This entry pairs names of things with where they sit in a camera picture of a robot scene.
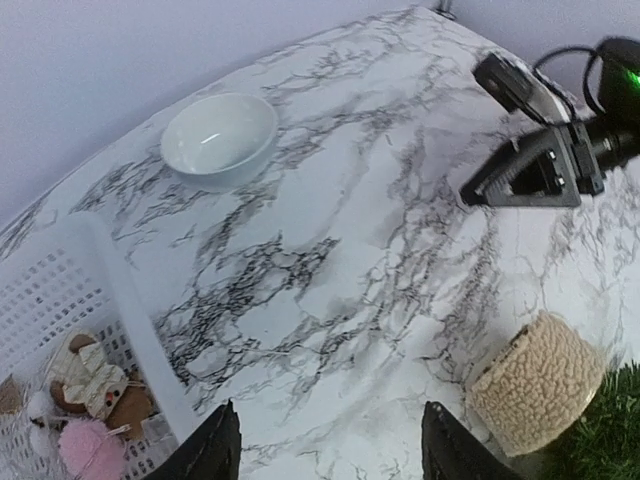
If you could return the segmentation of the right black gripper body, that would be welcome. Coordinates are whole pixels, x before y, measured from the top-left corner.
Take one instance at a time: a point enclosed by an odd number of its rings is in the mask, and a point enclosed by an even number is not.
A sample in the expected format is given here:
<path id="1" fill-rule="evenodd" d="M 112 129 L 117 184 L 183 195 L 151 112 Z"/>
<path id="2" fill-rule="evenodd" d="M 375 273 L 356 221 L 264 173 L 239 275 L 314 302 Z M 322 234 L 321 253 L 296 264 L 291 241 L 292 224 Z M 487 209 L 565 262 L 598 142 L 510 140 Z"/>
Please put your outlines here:
<path id="1" fill-rule="evenodd" d="M 568 132 L 568 195 L 600 195 L 606 174 L 639 155 L 639 125 L 596 116 L 565 125 Z"/>

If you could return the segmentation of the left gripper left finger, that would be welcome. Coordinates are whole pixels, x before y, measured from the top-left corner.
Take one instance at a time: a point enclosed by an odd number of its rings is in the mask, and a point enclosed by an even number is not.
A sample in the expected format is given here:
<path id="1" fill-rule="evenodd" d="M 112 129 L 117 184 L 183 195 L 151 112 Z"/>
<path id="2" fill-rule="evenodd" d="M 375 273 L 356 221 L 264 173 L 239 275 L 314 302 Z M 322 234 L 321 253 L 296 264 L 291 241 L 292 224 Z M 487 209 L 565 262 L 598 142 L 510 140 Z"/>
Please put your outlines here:
<path id="1" fill-rule="evenodd" d="M 239 416 L 228 400 L 149 474 L 149 480 L 237 480 L 240 456 Z"/>

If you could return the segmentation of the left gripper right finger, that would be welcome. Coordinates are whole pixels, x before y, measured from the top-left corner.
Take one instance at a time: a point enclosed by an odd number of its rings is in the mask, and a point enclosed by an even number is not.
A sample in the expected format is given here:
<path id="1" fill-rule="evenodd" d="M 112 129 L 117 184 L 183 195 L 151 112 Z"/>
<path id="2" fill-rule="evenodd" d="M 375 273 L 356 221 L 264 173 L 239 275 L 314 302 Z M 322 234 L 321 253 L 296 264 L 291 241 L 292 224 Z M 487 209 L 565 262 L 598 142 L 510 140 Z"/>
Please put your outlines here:
<path id="1" fill-rule="evenodd" d="M 440 402 L 425 404 L 422 430 L 424 480 L 521 480 Z"/>

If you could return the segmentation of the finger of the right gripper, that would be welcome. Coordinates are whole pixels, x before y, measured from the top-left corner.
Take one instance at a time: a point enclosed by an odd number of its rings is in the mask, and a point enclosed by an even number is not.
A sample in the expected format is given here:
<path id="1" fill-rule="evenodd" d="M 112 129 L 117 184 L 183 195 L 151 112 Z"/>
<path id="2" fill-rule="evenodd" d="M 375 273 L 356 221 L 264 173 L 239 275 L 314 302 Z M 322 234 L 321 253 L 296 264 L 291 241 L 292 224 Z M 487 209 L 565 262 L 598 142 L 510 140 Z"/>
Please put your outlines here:
<path id="1" fill-rule="evenodd" d="M 488 199 L 477 194 L 460 194 L 462 202 L 467 206 L 489 206 L 495 208 L 575 208 L 581 204 L 580 196 L 498 196 Z"/>
<path id="2" fill-rule="evenodd" d="M 568 128 L 548 127 L 503 143 L 462 186 L 464 198 L 573 198 Z"/>

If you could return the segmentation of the small green christmas tree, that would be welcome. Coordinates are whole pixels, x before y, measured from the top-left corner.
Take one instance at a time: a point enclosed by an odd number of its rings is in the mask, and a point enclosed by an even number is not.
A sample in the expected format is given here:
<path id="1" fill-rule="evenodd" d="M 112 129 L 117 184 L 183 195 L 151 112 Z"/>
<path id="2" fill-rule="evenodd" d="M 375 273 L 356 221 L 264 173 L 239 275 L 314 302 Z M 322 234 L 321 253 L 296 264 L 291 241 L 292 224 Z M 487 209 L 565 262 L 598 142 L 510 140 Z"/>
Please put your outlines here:
<path id="1" fill-rule="evenodd" d="M 467 390 L 467 403 L 529 479 L 639 476 L 639 365 L 613 366 L 542 310 Z"/>

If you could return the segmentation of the white plastic basket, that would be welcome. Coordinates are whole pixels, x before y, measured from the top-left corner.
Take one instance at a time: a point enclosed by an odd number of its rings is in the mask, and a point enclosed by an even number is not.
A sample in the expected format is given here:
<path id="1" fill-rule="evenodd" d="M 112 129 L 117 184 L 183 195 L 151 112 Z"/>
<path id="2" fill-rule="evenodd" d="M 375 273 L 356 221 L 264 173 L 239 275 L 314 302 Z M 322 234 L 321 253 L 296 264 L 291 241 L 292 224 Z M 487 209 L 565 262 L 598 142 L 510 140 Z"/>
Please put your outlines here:
<path id="1" fill-rule="evenodd" d="M 52 433 L 49 451 L 35 451 L 26 405 L 45 386 L 66 337 L 85 331 L 106 357 L 136 371 L 155 412 L 145 435 L 125 444 L 127 479 L 159 467 L 198 426 L 139 298 L 127 262 L 95 214 L 72 214 L 28 239 L 1 263 L 1 377 L 11 379 L 21 408 L 1 418 L 4 479 L 64 479 Z"/>

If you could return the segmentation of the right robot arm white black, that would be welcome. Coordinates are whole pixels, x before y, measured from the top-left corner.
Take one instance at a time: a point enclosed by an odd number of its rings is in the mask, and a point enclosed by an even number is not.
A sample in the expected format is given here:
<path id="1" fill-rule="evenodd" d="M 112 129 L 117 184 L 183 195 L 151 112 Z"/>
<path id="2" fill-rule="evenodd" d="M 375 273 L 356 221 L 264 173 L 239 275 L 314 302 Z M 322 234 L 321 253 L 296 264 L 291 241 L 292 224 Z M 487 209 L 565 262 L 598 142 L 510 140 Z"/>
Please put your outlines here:
<path id="1" fill-rule="evenodd" d="M 638 41 L 607 37 L 581 49 L 589 56 L 582 89 L 593 115 L 586 119 L 541 72 L 548 61 L 578 50 L 556 49 L 532 66 L 498 53 L 477 63 L 477 84 L 539 128 L 507 140 L 489 157 L 460 188 L 464 205 L 575 208 L 582 196 L 603 192 L 607 172 L 638 156 Z"/>

